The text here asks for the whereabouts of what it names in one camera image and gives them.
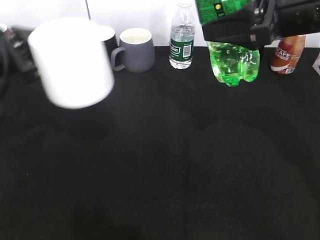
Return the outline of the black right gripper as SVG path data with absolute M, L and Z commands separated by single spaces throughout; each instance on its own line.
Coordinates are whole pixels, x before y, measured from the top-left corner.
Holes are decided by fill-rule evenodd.
M 318 0 L 203 0 L 201 27 L 207 42 L 257 50 L 285 37 L 320 31 Z

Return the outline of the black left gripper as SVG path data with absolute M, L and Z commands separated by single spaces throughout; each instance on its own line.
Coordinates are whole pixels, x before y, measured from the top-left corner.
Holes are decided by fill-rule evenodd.
M 0 32 L 1 98 L 4 97 L 10 84 L 9 77 L 13 74 L 21 74 L 26 84 L 32 84 L 39 80 L 39 74 L 28 44 L 28 38 L 32 30 L 19 26 L 13 26 L 10 30 L 14 34 L 11 39 Z

